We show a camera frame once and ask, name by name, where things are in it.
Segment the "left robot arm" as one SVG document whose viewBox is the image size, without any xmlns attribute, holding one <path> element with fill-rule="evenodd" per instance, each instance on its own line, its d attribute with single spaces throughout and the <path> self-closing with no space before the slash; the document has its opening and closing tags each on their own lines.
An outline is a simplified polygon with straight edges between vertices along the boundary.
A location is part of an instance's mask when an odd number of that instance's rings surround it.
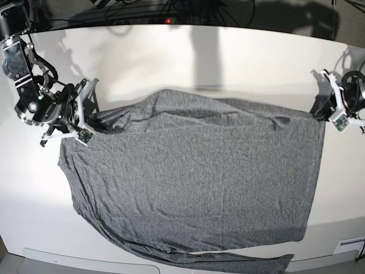
<svg viewBox="0 0 365 274">
<path fill-rule="evenodd" d="M 341 82 L 333 72 L 324 69 L 320 76 L 330 85 L 331 92 L 320 100 L 313 109 L 312 116 L 320 122 L 329 122 L 343 133 L 354 125 L 364 133 L 364 119 L 360 112 L 364 110 L 364 74 L 360 65 L 358 70 L 352 70 L 342 76 Z"/>
</svg>

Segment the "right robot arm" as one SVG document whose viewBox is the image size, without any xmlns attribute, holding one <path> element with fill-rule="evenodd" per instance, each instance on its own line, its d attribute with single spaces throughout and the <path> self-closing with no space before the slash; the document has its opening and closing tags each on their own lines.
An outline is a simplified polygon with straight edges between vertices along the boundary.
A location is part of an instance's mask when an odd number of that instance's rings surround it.
<svg viewBox="0 0 365 274">
<path fill-rule="evenodd" d="M 34 43 L 21 38 L 30 29 L 24 1 L 1 1 L 2 69 L 19 95 L 15 112 L 28 125 L 48 125 L 41 146 L 65 138 L 86 146 L 96 132 L 85 121 L 84 101 L 94 93 L 98 79 L 61 83 L 55 67 L 37 54 Z M 52 92 L 55 84 L 61 84 L 62 91 Z"/>
</svg>

